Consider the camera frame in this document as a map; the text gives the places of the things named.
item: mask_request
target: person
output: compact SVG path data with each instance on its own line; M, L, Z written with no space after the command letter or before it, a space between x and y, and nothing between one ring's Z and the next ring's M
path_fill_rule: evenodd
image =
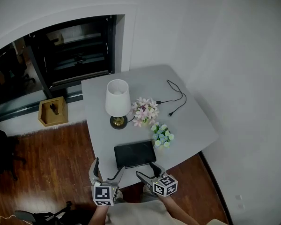
M89 225L199 225L170 197L151 193L143 188L140 203L127 203L119 190L112 207L98 206Z

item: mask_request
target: person's arm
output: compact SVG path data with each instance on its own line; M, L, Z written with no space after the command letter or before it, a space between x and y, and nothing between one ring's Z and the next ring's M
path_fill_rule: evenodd
M184 212L182 208L180 208L170 196L158 197L163 202L165 208L168 210L168 212L173 218L188 225L199 225L199 223L191 216L189 216L186 212Z
M104 225L107 215L107 206L97 206L96 211L89 222L89 225Z

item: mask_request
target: lamp base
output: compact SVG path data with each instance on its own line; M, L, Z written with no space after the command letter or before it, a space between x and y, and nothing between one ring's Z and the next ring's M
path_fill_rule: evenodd
M128 120L126 116L119 118L111 117L110 123L114 129L120 130L127 126Z

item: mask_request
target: wooden box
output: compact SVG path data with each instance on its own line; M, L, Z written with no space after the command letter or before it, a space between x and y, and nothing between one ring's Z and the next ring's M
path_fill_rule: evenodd
M58 114L50 108L54 104ZM53 126L62 123L67 123L67 103L63 97L57 97L45 100L39 103L38 120L45 126Z

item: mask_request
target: wooden floor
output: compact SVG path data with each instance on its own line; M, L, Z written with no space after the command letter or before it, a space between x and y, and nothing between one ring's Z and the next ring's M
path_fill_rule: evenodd
M73 208L93 210L89 168L94 160L86 122L18 137L17 155L27 164L15 161L18 181L9 172L0 180L0 216L9 217L14 210L57 212L66 201ZM195 155L168 170L179 181L173 199L201 225L216 218L228 223L211 179L199 157ZM138 202L142 183L122 189L124 199ZM3 225L25 224L12 217Z

